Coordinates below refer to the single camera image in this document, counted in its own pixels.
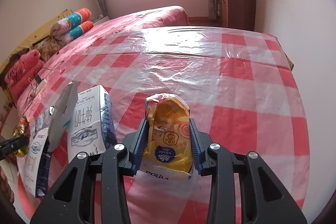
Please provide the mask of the person left hand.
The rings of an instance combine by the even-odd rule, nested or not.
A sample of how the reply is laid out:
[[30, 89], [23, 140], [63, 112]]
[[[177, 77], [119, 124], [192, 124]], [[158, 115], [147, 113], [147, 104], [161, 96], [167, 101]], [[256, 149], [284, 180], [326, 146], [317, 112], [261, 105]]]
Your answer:
[[8, 183], [8, 179], [5, 175], [5, 172], [3, 171], [2, 167], [0, 167], [1, 169], [1, 177], [0, 177], [0, 189], [1, 189], [1, 193], [3, 194], [3, 196], [5, 197], [5, 199], [10, 203], [13, 204], [14, 203], [14, 193], [11, 190], [11, 187]]

